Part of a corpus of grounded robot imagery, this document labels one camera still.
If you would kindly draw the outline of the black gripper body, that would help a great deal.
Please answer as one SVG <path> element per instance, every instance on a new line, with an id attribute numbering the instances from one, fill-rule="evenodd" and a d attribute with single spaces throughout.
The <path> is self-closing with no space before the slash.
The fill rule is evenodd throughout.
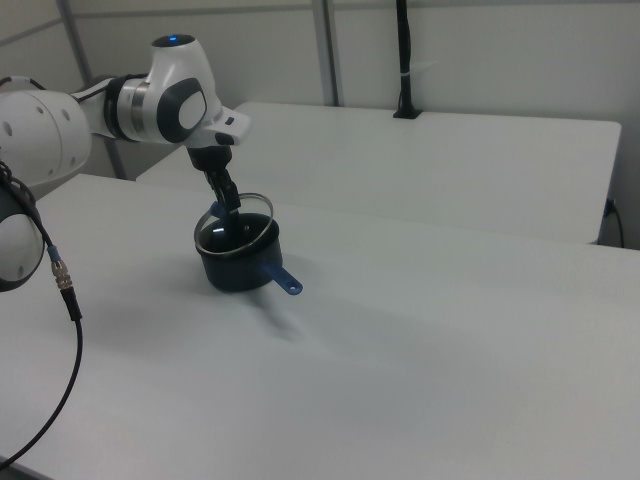
<path id="1" fill-rule="evenodd" d="M 232 149 L 230 146 L 188 148 L 187 153 L 196 170 L 211 175 L 226 171 L 227 166 L 232 160 Z"/>

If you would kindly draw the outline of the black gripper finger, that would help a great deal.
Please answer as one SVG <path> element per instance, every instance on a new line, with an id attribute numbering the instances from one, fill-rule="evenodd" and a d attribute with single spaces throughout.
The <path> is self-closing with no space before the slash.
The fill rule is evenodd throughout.
<path id="1" fill-rule="evenodd" d="M 224 183 L 220 180 L 218 173 L 206 172 L 205 177 L 216 196 L 217 202 L 220 204 L 225 204 L 226 198 L 225 198 L 225 191 L 224 191 Z"/>
<path id="2" fill-rule="evenodd" d="M 220 170 L 217 173 L 220 180 L 224 183 L 226 203 L 222 205 L 227 212 L 234 212 L 241 206 L 237 186 L 226 169 Z"/>

